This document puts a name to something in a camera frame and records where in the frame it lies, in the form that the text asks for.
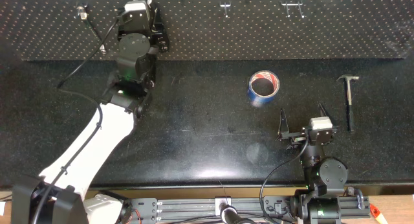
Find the pegboard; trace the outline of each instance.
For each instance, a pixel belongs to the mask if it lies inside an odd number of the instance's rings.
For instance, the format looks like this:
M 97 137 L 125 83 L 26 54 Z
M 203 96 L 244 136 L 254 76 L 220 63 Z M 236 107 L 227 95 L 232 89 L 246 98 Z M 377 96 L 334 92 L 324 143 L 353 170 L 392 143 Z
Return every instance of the pegboard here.
M 129 0 L 0 0 L 0 43 L 23 60 L 82 60 Z M 155 0 L 171 42 L 160 60 L 404 58 L 414 45 L 414 0 Z M 303 2 L 290 17 L 280 2 Z M 231 3 L 228 17 L 220 3 Z M 116 29 L 105 46 L 115 60 Z

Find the wooden floor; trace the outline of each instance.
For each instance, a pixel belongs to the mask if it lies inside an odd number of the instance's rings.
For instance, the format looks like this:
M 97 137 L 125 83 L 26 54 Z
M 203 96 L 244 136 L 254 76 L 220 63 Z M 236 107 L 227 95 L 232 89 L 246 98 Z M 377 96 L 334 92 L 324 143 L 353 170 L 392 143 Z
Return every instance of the wooden floor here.
M 414 196 L 369 196 L 369 200 L 383 213 L 388 223 L 414 223 Z M 6 203 L 5 215 L 0 216 L 0 224 L 10 223 L 12 202 Z M 342 223 L 377 223 L 374 218 L 370 219 L 343 219 Z

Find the black table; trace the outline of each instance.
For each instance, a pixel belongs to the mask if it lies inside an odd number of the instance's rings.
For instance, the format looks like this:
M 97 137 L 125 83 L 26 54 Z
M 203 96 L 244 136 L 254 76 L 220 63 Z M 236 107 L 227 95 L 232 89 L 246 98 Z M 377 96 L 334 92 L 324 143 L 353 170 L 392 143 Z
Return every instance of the black table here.
M 79 62 L 25 62 L 0 72 L 0 187 L 37 175 L 71 145 L 94 106 L 54 86 Z M 278 141 L 279 110 L 291 131 L 318 117 L 318 103 L 340 126 L 327 155 L 349 166 L 349 184 L 413 184 L 414 60 L 158 62 L 153 101 L 137 131 L 118 145 L 91 188 L 257 186 L 297 154 Z M 66 85 L 98 98 L 115 62 L 90 62 Z M 249 77 L 274 71 L 281 88 L 262 108 L 247 97 Z M 346 132 L 343 73 L 352 84 L 356 133 Z M 299 162 L 270 182 L 303 185 Z

